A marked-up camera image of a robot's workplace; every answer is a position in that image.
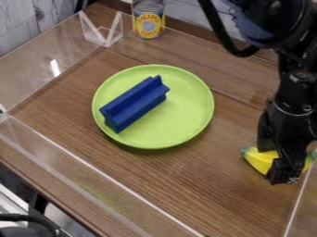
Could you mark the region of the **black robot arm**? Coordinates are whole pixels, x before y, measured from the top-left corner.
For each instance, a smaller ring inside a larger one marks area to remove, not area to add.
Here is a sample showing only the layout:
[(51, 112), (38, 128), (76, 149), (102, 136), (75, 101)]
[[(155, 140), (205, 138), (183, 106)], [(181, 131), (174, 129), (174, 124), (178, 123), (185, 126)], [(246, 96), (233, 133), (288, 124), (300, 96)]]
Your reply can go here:
[(244, 39), (277, 53), (280, 83), (258, 121), (257, 149), (277, 152), (272, 184), (298, 180), (317, 140), (317, 7), (312, 0), (236, 0)]

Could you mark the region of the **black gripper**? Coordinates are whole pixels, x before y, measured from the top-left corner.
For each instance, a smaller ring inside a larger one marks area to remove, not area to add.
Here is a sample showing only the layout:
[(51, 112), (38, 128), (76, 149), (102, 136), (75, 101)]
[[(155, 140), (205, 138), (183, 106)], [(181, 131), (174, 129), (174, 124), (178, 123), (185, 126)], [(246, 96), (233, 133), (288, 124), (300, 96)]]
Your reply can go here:
[(269, 100), (258, 120), (257, 146), (261, 153), (277, 151), (278, 157), (265, 175), (272, 185), (296, 183), (305, 167), (308, 146), (317, 140), (317, 116), (292, 113)]

